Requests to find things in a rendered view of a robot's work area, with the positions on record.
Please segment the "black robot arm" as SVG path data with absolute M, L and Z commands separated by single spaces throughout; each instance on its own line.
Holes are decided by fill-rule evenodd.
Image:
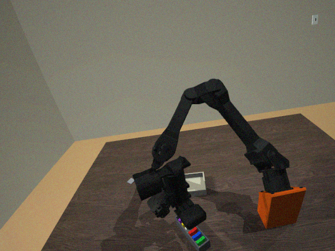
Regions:
M 251 165 L 253 164 L 258 169 L 259 173 L 263 174 L 262 180 L 266 192 L 273 193 L 293 189 L 290 187 L 286 172 L 286 168 L 289 168 L 289 160 L 281 155 L 271 143 L 255 133 L 230 101 L 228 90 L 222 81 L 210 79 L 183 92 L 168 127 L 152 148 L 154 159 L 151 168 L 133 175 L 141 201 L 151 197 L 147 204 L 157 218 L 164 218 L 170 213 L 170 206 L 177 207 L 176 202 L 164 188 L 164 183 L 167 188 L 172 190 L 183 187 L 186 181 L 184 168 L 191 166 L 191 163 L 186 158 L 179 156 L 178 159 L 167 163 L 160 169 L 158 168 L 175 154 L 178 136 L 191 105 L 204 102 L 218 110 L 242 140 L 247 148 L 245 157 Z M 271 168 L 272 166 L 274 168 Z

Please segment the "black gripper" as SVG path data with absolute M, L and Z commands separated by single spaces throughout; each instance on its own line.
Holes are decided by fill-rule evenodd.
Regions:
M 194 204 L 190 199 L 191 194 L 187 191 L 189 184 L 186 181 L 184 186 L 180 189 L 169 189 L 165 186 L 165 183 L 164 188 L 176 202 L 177 207 L 174 212 L 181 219 L 187 230 L 193 229 L 195 226 L 206 220 L 207 216 L 204 209 L 202 209 L 199 204 Z

